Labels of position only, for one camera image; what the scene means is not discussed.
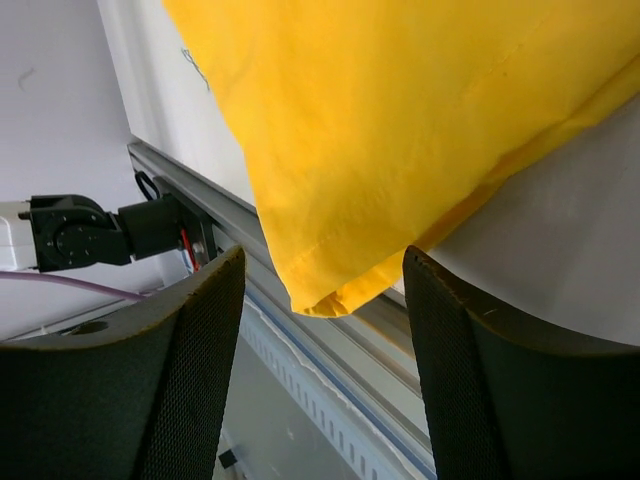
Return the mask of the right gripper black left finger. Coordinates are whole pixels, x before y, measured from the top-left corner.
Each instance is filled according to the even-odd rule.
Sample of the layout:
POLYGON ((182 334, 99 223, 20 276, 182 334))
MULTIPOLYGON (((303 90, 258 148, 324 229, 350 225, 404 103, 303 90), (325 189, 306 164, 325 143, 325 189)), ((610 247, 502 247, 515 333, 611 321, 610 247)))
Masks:
POLYGON ((1 346, 5 479, 209 479, 239 335, 233 247, 74 331, 1 346))

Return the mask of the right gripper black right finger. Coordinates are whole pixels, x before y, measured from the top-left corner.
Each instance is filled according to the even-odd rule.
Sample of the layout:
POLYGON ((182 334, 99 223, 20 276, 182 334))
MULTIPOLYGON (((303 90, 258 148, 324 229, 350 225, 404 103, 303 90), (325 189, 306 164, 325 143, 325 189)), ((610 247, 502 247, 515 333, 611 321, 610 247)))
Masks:
POLYGON ((441 479, 635 479, 639 350, 527 314, 417 247, 405 298, 441 479))

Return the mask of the yellow shorts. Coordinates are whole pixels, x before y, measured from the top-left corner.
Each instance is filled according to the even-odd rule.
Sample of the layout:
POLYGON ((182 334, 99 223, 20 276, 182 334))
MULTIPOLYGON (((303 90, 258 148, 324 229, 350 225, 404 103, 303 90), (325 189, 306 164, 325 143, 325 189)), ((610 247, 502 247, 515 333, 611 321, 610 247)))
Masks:
POLYGON ((635 1, 168 1, 273 247, 391 287, 639 90, 635 1))

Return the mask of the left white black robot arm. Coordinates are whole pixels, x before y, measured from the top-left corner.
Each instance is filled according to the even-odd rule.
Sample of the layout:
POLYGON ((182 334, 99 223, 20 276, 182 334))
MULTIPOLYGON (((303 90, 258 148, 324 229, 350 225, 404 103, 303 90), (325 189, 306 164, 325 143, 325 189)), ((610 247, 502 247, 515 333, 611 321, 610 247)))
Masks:
POLYGON ((122 266, 132 249, 117 215, 80 195, 1 203, 1 270, 41 273, 122 266))

